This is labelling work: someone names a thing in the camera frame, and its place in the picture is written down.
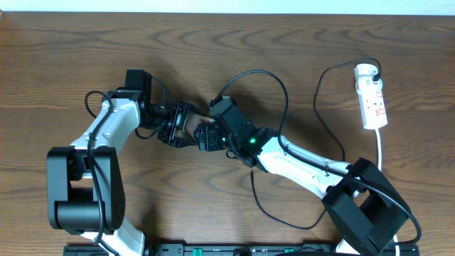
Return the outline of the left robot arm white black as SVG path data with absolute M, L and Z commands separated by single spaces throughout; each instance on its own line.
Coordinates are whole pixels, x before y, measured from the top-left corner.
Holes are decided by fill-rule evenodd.
M 146 90 L 119 88 L 102 96 L 102 109 L 69 146 L 47 154 L 48 219 L 52 228 L 91 240 L 107 255 L 145 255 L 145 234 L 125 216 L 118 156 L 138 128 L 179 146 L 190 105 L 150 103 Z

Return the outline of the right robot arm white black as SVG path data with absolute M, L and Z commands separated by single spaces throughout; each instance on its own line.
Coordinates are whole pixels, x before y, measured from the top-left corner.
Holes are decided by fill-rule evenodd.
M 201 123 L 193 136 L 202 151 L 225 149 L 245 166 L 283 176 L 318 196 L 343 236 L 337 252 L 379 255 L 389 245 L 400 246 L 395 236 L 411 210 L 371 161 L 326 159 L 251 122 Z

